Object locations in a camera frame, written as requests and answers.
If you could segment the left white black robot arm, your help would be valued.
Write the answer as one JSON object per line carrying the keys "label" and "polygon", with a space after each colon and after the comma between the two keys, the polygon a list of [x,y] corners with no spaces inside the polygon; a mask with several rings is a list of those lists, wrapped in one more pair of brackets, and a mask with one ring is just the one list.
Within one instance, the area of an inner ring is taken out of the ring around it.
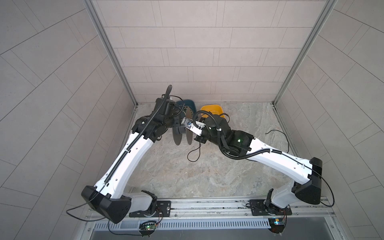
{"label": "left white black robot arm", "polygon": [[156,212],[156,195],[148,191],[125,194],[124,190],[141,158],[180,120],[180,109],[170,98],[172,88],[169,85],[166,93],[156,100],[149,116],[136,121],[125,147],[105,175],[95,185],[85,186],[81,193],[87,205],[114,224],[129,213],[143,212],[151,216]]}

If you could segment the dark grey cable spool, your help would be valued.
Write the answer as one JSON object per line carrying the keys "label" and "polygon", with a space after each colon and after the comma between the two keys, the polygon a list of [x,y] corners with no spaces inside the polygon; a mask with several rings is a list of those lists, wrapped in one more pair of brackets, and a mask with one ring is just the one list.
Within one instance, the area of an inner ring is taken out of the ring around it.
{"label": "dark grey cable spool", "polygon": [[177,146],[182,142],[183,136],[186,136],[188,145],[191,145],[193,142],[193,132],[189,129],[186,129],[182,124],[184,118],[192,119],[193,111],[190,107],[186,106],[180,113],[180,115],[175,120],[174,128],[172,128],[173,139]]}

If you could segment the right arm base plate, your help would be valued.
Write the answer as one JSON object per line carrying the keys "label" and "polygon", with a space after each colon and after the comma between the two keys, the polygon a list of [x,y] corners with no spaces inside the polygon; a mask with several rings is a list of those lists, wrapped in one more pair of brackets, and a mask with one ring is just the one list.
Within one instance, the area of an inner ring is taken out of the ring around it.
{"label": "right arm base plate", "polygon": [[252,216],[290,216],[292,215],[292,210],[290,206],[287,206],[284,209],[276,207],[272,204],[267,206],[265,200],[249,200],[246,204],[246,207],[249,208],[252,212]]}

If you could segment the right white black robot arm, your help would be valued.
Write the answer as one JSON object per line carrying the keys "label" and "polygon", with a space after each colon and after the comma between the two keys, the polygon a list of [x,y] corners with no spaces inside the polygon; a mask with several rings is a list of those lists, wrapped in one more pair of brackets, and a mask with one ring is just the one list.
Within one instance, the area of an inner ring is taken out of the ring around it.
{"label": "right white black robot arm", "polygon": [[326,180],[320,159],[302,159],[282,152],[247,132],[232,130],[226,119],[211,112],[200,110],[192,119],[184,119],[183,124],[197,135],[198,142],[217,145],[225,157],[262,163],[292,179],[278,189],[269,190],[264,201],[268,212],[276,215],[298,201],[311,205],[322,203],[322,183]]}

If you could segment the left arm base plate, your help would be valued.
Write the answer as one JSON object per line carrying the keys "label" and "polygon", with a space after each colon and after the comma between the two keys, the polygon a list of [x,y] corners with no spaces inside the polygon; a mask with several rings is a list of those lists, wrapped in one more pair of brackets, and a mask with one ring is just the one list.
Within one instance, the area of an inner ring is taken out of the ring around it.
{"label": "left arm base plate", "polygon": [[171,210],[171,201],[156,201],[151,203],[150,207],[145,211],[136,211],[129,213],[130,218],[156,218],[169,217]]}

